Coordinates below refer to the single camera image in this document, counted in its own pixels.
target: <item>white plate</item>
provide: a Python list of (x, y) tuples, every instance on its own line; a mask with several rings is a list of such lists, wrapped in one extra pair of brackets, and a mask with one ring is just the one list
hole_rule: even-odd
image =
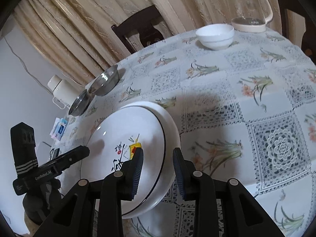
[(144, 162), (138, 191), (132, 201), (122, 201), (122, 214), (140, 205), (154, 189), (165, 158), (165, 137), (157, 117), (143, 107), (122, 108), (108, 116), (92, 134), (90, 155), (82, 160), (81, 176), (90, 182), (104, 179), (142, 147)]
[(156, 103), (147, 101), (134, 102), (122, 108), (132, 106), (144, 107), (154, 113), (155, 116), (158, 118), (165, 132), (166, 156), (159, 180), (150, 195), (146, 198), (146, 200), (144, 200), (144, 202), (142, 202), (141, 205), (136, 207), (132, 212), (123, 215), (123, 218), (137, 217), (155, 207), (163, 199), (175, 178), (172, 161), (173, 149), (175, 147), (181, 146), (177, 126), (170, 114), (164, 108)]

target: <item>floral tablecloth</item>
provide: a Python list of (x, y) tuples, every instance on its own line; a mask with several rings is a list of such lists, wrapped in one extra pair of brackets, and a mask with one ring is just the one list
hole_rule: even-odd
[[(195, 31), (173, 36), (118, 63), (120, 82), (70, 117), (62, 152), (87, 144), (109, 114), (135, 101), (153, 101), (173, 117), (185, 159), (213, 178), (239, 179), (285, 236), (301, 236), (316, 214), (316, 66), (277, 32), (236, 32), (225, 50), (211, 51)], [(61, 176), (66, 193), (80, 163)], [(194, 202), (174, 183), (125, 236), (191, 236)], [(218, 201), (221, 234), (221, 205)]]

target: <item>chair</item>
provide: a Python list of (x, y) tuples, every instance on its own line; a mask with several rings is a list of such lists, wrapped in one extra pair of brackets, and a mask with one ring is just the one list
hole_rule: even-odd
[(141, 11), (138, 11), (134, 15), (130, 16), (121, 25), (111, 26), (113, 32), (130, 51), (130, 53), (136, 52), (131, 44), (127, 41), (125, 35), (130, 33), (132, 30), (137, 29), (139, 33), (139, 39), (143, 47), (149, 46), (153, 43), (163, 40), (162, 34), (153, 27), (151, 20), (161, 17), (159, 11), (152, 5)]
[(301, 49), (316, 64), (316, 27), (314, 23), (298, 0), (278, 0), (278, 2), (281, 14), (282, 35), (287, 39), (289, 38), (287, 10), (293, 11), (305, 18), (306, 31), (302, 38)]

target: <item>gloved hand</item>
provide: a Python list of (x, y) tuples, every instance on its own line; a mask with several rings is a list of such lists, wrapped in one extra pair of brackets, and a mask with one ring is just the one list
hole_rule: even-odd
[(52, 180), (29, 191), (23, 198), (26, 215), (37, 225), (40, 225), (61, 201), (60, 181)]

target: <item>curtain fold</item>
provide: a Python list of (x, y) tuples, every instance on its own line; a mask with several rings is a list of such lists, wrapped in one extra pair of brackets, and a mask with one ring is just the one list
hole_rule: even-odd
[[(269, 0), (281, 31), (277, 0)], [(153, 25), (164, 38), (229, 21), (224, 0), (22, 0), (14, 17), (30, 43), (53, 65), (80, 84), (87, 84), (109, 66), (130, 55), (111, 26), (155, 5), (162, 18)], [(267, 6), (262, 1), (263, 10)], [(137, 31), (127, 36), (142, 49)]]

